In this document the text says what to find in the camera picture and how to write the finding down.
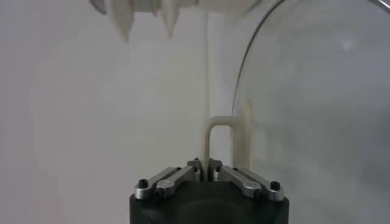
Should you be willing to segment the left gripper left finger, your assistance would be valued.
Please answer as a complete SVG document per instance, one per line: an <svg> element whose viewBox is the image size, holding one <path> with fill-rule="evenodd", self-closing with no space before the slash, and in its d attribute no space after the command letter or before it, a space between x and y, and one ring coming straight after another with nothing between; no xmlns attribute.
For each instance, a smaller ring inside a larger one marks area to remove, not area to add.
<svg viewBox="0 0 390 224"><path fill-rule="evenodd" d="M188 161L184 167L167 167L149 179L140 179L134 189L138 200L153 197L170 197L186 181L203 180L203 168L199 158Z"/></svg>

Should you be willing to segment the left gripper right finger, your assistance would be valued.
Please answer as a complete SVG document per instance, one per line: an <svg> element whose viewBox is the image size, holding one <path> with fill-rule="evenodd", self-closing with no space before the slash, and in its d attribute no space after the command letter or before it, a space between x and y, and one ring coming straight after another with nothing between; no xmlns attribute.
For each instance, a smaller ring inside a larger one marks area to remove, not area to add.
<svg viewBox="0 0 390 224"><path fill-rule="evenodd" d="M249 198L264 197L269 201L283 201L285 197L280 182L268 181L247 168L224 166L220 160L212 158L208 165L208 179L233 183Z"/></svg>

